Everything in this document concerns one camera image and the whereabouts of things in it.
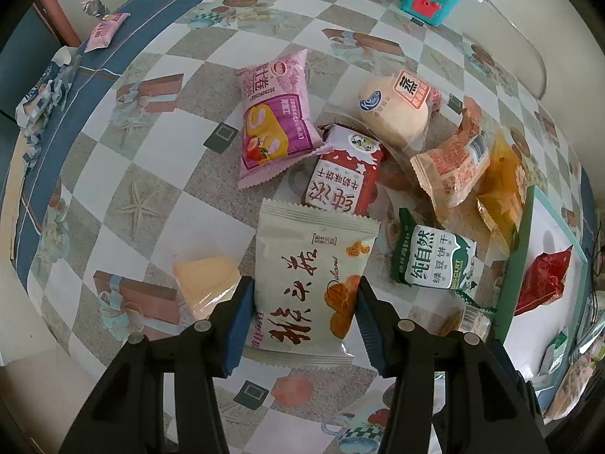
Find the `red snack bag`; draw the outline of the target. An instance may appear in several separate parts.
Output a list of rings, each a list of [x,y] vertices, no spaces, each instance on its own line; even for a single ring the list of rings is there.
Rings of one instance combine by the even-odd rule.
[[[556,253],[543,252],[534,259],[524,275],[515,316],[549,305],[562,297],[571,256],[572,246],[569,246]]]

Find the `green biscuit packet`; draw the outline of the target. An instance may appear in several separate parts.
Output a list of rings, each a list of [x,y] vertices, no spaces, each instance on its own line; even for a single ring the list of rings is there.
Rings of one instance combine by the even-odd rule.
[[[391,266],[395,282],[458,293],[474,287],[475,241],[419,224],[407,208],[399,209],[399,221]]]

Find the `printed plastic bag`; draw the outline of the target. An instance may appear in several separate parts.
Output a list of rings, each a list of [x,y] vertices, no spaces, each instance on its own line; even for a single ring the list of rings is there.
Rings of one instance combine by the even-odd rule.
[[[583,354],[569,367],[551,406],[543,414],[545,424],[566,417],[579,403],[594,372],[595,362],[589,354]]]

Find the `checkered patterned tablecloth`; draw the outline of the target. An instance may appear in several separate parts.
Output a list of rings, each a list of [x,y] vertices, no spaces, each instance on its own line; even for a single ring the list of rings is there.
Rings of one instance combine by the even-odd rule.
[[[576,237],[592,193],[537,99],[535,59],[514,31],[512,55],[458,20],[431,28],[398,0],[130,0],[111,47],[84,55],[27,175],[13,264],[64,350],[92,377],[117,354],[109,327],[134,317],[101,302],[94,274],[173,286],[178,260],[224,255],[254,271],[262,201],[301,201],[299,162],[241,190],[238,69],[305,49],[315,124],[355,114],[374,75],[407,68],[442,93],[429,143],[461,121],[471,97],[502,131]]]

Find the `clear pale yellow cake packet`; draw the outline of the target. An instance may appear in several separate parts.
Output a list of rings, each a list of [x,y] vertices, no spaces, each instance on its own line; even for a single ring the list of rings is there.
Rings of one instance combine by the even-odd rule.
[[[173,263],[173,276],[196,321],[208,318],[214,308],[230,300],[241,280],[238,266],[228,256]]]

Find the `red white milk snack packet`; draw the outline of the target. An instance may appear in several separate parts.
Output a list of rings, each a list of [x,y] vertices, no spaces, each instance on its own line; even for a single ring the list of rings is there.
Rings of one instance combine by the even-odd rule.
[[[377,193],[382,145],[335,123],[327,127],[326,143],[332,150],[318,159],[302,202],[325,211],[366,216]]]

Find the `orange yellow bread packet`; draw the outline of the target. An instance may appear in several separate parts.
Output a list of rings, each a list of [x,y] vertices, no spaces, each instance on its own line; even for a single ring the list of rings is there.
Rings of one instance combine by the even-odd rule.
[[[490,164],[481,178],[477,206],[491,237],[505,254],[515,248],[526,191],[522,162],[499,131],[490,150]]]

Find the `small red candy wrapper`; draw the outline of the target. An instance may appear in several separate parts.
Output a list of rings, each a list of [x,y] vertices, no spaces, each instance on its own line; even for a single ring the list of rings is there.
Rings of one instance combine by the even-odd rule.
[[[442,93],[438,88],[433,87],[427,97],[427,106],[431,115],[439,114],[442,104]]]

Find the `white crispy snack bag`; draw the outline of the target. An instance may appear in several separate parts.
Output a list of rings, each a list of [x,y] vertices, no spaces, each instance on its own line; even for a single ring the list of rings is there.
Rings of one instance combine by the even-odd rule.
[[[292,368],[352,364],[344,339],[379,228],[369,217],[263,200],[245,357]]]

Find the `peach orange wafer packet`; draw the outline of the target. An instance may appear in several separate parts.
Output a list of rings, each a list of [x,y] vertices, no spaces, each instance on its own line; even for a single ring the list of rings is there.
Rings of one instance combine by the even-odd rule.
[[[439,224],[468,198],[490,164],[489,137],[478,104],[464,97],[461,124],[436,148],[410,160],[419,186],[429,196]]]

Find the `round steamed cake packet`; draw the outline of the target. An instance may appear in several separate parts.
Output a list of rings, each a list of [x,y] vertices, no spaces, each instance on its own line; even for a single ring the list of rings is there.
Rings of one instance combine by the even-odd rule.
[[[359,93],[365,125],[382,141],[402,150],[419,151],[429,124],[432,87],[411,72],[370,80]]]

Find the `pink cake roll packet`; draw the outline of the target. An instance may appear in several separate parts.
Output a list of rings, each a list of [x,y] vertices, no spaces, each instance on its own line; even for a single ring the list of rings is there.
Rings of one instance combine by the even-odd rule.
[[[239,189],[331,151],[311,119],[307,57],[303,49],[236,72],[243,107]]]

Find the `small pink candy packet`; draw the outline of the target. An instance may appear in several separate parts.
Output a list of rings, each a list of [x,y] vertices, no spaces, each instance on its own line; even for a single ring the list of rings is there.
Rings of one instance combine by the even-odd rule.
[[[103,17],[93,28],[84,52],[107,48],[117,31],[129,17],[129,12],[111,13]]]

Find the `green white snack packet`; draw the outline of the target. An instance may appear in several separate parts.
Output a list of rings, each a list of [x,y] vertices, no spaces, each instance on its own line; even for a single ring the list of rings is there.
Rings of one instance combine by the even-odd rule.
[[[563,362],[567,342],[568,329],[564,327],[546,347],[538,372],[539,376],[552,375],[557,371]]]

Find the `white tray with green rim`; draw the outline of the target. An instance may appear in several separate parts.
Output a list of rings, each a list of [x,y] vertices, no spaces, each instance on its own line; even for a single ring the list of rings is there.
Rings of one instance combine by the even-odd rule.
[[[588,259],[539,187],[527,190],[516,249],[492,319],[514,368],[546,411],[569,367],[586,301]]]

